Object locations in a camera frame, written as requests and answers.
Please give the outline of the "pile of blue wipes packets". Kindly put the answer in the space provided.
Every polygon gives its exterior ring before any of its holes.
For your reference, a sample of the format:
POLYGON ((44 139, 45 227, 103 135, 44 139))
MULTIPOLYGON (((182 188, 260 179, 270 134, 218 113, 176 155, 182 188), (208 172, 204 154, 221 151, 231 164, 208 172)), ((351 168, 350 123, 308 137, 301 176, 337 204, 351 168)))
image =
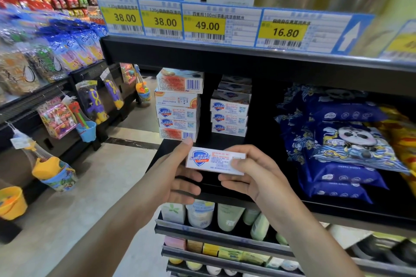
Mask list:
POLYGON ((283 113, 275 117, 288 160, 297 169, 300 188, 308 197, 354 198, 372 204, 367 187, 389 190, 376 169, 333 161, 321 162, 312 156, 318 142, 305 126, 306 117, 300 101, 302 89, 303 86, 298 84, 288 87, 283 102, 277 104, 283 113))

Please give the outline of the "row of clear seed packets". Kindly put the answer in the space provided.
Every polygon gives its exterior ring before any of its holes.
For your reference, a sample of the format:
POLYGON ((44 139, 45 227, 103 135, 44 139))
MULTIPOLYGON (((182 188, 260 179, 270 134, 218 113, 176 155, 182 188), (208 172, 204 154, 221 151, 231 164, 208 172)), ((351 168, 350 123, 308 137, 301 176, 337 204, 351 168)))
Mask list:
POLYGON ((0 91, 23 96, 67 76, 38 29, 0 24, 0 91))

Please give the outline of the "red toy with blue bucket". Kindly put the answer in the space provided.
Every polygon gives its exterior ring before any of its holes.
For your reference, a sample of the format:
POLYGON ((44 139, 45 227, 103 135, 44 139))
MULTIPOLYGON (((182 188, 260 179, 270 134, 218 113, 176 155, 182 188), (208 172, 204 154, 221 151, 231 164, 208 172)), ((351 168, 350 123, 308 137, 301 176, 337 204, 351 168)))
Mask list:
POLYGON ((91 121, 81 110, 79 103, 75 96, 68 96, 62 100, 62 103, 67 106, 76 119, 76 130, 80 135, 82 141, 91 143, 96 140, 96 123, 91 121))

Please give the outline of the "row of pale round bottles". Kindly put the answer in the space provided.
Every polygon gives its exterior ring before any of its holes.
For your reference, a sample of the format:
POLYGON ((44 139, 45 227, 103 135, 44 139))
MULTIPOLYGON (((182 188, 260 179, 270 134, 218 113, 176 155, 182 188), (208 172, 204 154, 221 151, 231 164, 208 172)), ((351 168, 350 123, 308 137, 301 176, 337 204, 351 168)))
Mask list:
POLYGON ((170 277, 242 277, 242 273, 229 271, 231 274, 227 274, 225 269, 206 266, 200 263, 192 263, 189 261, 176 260, 171 258, 168 260, 166 271, 170 274, 170 277))

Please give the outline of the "pile of yellow red packets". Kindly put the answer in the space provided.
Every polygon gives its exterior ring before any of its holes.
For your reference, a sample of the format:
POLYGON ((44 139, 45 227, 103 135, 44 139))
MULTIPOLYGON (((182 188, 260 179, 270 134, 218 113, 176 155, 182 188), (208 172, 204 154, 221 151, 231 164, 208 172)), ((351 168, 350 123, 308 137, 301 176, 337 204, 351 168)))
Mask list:
POLYGON ((396 156, 409 169, 409 175, 401 175, 416 198, 416 123, 394 106, 381 105, 379 108, 387 115, 387 119, 376 122, 375 126, 386 137, 396 156))

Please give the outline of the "row of coloured soap bars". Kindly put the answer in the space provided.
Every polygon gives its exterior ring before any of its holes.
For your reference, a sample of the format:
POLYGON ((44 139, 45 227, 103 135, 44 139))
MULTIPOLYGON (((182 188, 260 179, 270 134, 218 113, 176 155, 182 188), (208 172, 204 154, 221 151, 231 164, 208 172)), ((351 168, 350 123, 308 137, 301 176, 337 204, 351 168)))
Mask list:
POLYGON ((164 245, 171 248, 209 255, 216 258, 263 266, 265 268, 283 269, 289 272, 293 272, 298 269, 303 272, 299 263, 296 261, 222 247, 210 243, 202 243, 193 240, 185 240, 181 238, 165 236, 164 245))

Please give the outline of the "orange print soap box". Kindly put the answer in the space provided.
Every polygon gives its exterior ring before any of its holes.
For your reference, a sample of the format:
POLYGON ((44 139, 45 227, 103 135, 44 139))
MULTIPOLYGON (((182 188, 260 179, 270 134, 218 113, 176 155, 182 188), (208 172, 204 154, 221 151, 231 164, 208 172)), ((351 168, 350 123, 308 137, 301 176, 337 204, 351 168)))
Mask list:
POLYGON ((204 73, 163 68, 156 76, 159 91, 202 94, 204 73))
POLYGON ((179 106, 196 109, 200 100, 200 94, 175 91, 154 91, 157 106, 179 106))

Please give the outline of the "white pack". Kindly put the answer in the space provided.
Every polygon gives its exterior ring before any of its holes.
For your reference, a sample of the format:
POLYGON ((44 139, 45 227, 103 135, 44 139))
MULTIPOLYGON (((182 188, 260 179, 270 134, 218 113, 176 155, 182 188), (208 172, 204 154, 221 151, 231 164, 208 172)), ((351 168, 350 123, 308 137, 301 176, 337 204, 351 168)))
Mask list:
POLYGON ((344 250, 356 244, 361 237, 360 229, 341 225, 330 224, 327 231, 344 250))

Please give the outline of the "white bottle with green leaf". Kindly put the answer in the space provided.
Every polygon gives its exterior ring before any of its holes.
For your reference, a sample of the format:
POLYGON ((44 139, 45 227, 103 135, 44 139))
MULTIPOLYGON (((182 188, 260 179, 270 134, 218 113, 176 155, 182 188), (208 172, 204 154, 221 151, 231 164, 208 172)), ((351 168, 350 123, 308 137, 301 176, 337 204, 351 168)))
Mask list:
POLYGON ((164 203, 161 205, 161 214, 164 221, 184 225, 186 206, 179 203, 164 203))

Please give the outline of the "row of blue hanging packets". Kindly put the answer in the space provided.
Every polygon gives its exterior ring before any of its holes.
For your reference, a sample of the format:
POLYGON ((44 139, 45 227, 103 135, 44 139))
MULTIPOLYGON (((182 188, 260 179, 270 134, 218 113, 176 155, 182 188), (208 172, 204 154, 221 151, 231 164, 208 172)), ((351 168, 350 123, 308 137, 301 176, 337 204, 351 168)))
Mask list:
POLYGON ((50 19, 36 32, 52 51, 54 63, 59 63, 67 72, 103 60, 100 40, 107 34, 106 26, 79 19, 50 19))

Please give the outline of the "white blue label bottle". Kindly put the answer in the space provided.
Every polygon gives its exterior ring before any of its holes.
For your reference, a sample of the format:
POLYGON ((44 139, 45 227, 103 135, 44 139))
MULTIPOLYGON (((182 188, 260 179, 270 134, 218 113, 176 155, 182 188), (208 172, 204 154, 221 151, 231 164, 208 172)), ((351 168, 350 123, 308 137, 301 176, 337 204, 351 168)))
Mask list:
POLYGON ((213 218, 215 203, 203 200, 195 200, 193 204, 185 205, 190 225, 195 228, 207 228, 213 218))

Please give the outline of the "small colourful toy packet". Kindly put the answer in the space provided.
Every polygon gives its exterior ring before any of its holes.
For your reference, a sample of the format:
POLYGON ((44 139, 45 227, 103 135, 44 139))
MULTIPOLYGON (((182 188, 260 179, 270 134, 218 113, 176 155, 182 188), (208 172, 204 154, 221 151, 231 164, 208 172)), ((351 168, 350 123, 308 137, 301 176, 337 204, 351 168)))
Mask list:
POLYGON ((120 68, 122 72, 123 82, 125 84, 130 85, 136 82, 136 72, 132 64, 120 63, 120 68))

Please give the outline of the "stacks of white soap boxes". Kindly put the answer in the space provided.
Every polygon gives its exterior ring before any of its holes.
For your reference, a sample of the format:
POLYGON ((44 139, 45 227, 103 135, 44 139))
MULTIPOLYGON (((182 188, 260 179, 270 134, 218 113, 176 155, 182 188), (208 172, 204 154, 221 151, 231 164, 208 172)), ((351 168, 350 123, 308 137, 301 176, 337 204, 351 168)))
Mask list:
MULTIPOLYGON (((222 76, 218 87, 209 98, 208 113, 212 132, 245 137, 252 97, 251 84, 252 80, 249 78, 222 76)), ((202 94, 196 109, 156 105, 160 138, 183 140, 189 137, 196 141, 200 127, 202 94)))

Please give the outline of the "panda print wipes packet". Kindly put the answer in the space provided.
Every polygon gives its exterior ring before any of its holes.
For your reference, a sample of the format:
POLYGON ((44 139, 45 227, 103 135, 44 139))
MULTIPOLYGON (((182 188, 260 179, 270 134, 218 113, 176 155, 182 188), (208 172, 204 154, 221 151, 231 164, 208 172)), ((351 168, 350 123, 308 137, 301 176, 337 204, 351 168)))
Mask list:
POLYGON ((321 162, 411 174, 375 127, 366 127, 361 122, 322 121, 315 125, 314 133, 317 143, 311 157, 321 162))

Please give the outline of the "blue yellow price tag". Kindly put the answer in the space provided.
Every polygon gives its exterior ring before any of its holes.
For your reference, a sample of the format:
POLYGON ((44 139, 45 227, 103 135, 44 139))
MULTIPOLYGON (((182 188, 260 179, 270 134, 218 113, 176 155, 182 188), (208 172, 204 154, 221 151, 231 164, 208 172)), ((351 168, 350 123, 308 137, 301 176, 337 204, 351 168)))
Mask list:
POLYGON ((138 0, 97 0, 110 35, 144 36, 138 0))
POLYGON ((416 19, 407 21, 379 55, 379 59, 416 65, 416 19))
POLYGON ((182 0, 138 0, 148 38, 183 40, 182 0))
POLYGON ((184 40, 192 43, 253 48, 261 8, 182 3, 184 40))

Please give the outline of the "person's left hand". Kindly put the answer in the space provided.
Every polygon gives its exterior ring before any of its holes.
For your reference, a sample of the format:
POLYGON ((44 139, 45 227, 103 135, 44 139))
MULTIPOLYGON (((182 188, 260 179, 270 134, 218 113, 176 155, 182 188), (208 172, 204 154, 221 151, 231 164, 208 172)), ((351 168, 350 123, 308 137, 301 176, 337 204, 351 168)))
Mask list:
POLYGON ((195 196, 185 196, 174 192, 174 184, 195 184, 203 180, 203 175, 195 169, 174 170, 173 151, 164 155, 149 169, 141 179, 144 189, 141 190, 145 198, 143 219, 150 221, 156 209, 164 203, 193 204, 195 196))

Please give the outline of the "net bag of beach toys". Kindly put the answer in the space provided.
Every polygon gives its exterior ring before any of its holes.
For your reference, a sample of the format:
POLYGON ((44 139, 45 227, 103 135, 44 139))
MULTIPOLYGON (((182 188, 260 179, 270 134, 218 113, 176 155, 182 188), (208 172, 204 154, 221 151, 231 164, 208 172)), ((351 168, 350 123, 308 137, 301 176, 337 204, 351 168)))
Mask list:
POLYGON ((12 123, 6 123, 13 131, 13 138, 10 139, 13 147, 24 152, 30 162, 32 175, 36 179, 59 193, 74 187, 78 177, 76 171, 68 163, 47 152, 12 123))

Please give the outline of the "pale green tube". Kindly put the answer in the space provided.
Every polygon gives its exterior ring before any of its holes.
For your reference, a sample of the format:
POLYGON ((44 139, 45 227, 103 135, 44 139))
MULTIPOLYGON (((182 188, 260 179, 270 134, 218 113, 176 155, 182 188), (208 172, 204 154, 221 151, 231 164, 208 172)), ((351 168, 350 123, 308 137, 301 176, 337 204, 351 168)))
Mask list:
POLYGON ((222 231, 231 232, 238 223, 244 210, 245 208, 243 207, 219 203, 217 210, 217 223, 219 228, 222 231))

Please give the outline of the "purple yellow toy pack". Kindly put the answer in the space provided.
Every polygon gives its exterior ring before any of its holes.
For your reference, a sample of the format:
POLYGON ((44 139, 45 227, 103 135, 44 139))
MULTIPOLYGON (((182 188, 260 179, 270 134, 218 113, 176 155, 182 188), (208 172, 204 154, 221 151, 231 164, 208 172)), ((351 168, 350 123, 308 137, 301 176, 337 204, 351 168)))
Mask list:
POLYGON ((84 80, 78 82, 75 87, 80 96, 87 117, 97 125, 107 121, 109 116, 105 111, 104 105, 98 94, 97 80, 84 80))
POLYGON ((120 92, 119 87, 114 81, 109 68, 106 68, 100 75, 102 82, 104 83, 108 93, 110 94, 112 101, 117 110, 120 110, 124 105, 124 100, 120 92))

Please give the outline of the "dark round packets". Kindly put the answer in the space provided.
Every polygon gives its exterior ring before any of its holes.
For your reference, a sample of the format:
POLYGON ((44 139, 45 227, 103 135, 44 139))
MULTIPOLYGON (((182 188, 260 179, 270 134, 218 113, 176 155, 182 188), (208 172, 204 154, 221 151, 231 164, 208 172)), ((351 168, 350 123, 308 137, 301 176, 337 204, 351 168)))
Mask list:
POLYGON ((350 247, 358 258, 416 267, 416 238, 373 232, 350 247))

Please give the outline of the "white blue-shield soap box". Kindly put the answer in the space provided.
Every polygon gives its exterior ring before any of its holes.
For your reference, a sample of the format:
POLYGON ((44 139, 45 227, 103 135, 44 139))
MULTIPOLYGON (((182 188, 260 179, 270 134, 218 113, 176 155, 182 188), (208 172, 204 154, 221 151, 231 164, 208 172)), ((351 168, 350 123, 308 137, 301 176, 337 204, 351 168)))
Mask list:
POLYGON ((244 173, 231 166, 232 159, 246 159, 246 154, 226 150, 192 147, 185 167, 201 171, 242 176, 244 173))

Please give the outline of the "hanging toy bucket set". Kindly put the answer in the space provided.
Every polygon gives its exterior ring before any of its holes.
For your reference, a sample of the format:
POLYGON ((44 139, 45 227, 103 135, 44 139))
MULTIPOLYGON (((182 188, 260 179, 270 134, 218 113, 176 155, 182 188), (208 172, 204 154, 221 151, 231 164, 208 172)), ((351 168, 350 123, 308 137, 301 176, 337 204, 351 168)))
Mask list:
POLYGON ((147 83, 144 81, 139 66, 137 64, 133 64, 135 75, 136 75, 136 92, 139 97, 140 103, 150 104, 151 95, 150 90, 147 87, 147 83))

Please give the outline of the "pink toy set packet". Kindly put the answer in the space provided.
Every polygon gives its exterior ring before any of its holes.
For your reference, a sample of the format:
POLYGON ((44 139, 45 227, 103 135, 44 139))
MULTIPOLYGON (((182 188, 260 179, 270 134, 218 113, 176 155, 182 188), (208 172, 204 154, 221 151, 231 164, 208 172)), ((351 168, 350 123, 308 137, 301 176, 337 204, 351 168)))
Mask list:
POLYGON ((37 112, 53 138, 62 139, 76 128, 75 116, 59 96, 40 105, 37 112))

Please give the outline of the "person's right forearm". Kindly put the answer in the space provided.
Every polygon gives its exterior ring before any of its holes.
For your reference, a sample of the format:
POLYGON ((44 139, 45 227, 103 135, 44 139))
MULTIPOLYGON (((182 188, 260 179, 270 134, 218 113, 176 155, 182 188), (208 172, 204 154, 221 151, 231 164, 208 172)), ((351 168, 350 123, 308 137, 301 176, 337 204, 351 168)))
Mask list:
POLYGON ((271 225, 286 239, 306 277, 365 277, 301 201, 272 211, 271 225))

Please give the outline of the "person's left forearm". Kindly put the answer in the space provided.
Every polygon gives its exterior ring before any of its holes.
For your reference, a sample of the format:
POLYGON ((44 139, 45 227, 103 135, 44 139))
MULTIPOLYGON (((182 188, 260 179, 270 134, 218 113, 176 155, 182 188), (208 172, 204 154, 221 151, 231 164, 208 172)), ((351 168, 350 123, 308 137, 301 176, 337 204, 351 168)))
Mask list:
POLYGON ((70 249, 47 277, 112 277, 134 236, 153 217, 157 190, 146 173, 70 249))

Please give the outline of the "small pale green bottle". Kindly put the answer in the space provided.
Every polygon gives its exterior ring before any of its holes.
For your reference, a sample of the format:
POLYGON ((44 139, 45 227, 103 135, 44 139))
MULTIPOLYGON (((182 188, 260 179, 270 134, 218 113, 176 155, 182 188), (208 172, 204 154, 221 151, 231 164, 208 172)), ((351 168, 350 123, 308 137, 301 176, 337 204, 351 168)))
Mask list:
POLYGON ((260 210, 246 208, 242 215, 244 224, 252 226, 260 214, 260 210))

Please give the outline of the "price tag with white arrow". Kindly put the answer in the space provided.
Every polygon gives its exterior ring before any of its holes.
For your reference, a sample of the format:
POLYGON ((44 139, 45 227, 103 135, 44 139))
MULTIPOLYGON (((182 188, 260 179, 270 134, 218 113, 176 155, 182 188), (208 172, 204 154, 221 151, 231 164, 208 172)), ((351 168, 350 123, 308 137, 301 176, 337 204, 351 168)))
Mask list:
POLYGON ((255 48, 348 55, 374 14, 264 8, 255 48))

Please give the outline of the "yellow toy bucket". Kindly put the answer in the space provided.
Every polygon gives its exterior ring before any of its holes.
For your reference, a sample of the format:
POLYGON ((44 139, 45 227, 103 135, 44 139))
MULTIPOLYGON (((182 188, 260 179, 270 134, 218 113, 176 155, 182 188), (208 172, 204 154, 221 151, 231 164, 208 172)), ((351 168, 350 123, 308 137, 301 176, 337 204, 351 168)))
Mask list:
POLYGON ((12 221, 22 216, 28 208, 23 190, 19 186, 0 189, 0 218, 12 221))

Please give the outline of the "person's right hand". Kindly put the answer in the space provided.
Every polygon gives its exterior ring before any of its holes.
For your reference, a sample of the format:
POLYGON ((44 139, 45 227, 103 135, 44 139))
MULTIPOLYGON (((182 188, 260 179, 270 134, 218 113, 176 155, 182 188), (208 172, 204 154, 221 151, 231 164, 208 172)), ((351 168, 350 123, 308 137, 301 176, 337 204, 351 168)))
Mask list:
POLYGON ((221 186, 249 196, 276 231, 288 226, 290 207, 299 199, 276 162, 252 144, 234 145, 226 151, 246 154, 261 166, 260 176, 219 174, 221 186))

